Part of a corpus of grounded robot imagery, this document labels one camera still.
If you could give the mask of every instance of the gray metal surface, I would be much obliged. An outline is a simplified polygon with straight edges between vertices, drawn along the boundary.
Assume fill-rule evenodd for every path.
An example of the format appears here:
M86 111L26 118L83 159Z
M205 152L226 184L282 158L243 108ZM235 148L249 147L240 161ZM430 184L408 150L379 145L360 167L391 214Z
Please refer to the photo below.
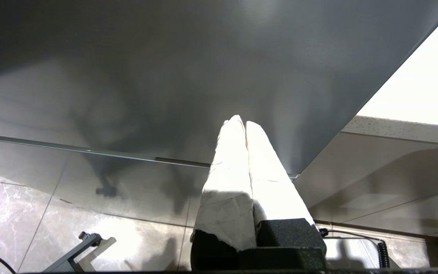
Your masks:
M240 114L297 174L437 25L436 0L0 3L0 135L210 163Z

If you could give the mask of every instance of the white countertop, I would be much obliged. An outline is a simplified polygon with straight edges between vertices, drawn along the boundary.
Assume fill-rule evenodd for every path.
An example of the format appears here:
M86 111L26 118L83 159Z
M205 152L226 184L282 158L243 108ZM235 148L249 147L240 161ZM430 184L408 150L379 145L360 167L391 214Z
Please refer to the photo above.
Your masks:
M438 143L438 28L343 132Z

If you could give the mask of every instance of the gray tile floor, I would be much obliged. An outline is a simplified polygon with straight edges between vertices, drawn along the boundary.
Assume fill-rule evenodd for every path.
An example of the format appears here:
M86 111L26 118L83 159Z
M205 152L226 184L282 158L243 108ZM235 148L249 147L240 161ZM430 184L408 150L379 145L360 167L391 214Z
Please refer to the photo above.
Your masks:
M190 269L193 229L150 220L97 213L0 177L0 256L17 272L42 271L80 243L81 231L105 239L78 257L85 271ZM400 267L429 267L420 239L378 236ZM9 272L0 265L0 273Z

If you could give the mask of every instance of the white paper towel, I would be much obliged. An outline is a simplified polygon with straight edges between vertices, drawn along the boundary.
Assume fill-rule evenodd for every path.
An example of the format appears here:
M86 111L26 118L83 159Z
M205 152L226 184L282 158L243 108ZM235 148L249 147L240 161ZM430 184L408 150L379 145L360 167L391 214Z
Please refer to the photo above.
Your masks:
M256 246L245 129L239 115L224 121L200 198L195 229L237 250Z
M314 224L309 210L260 125L246 122L246 146L254 199L254 225L263 220L305 218Z

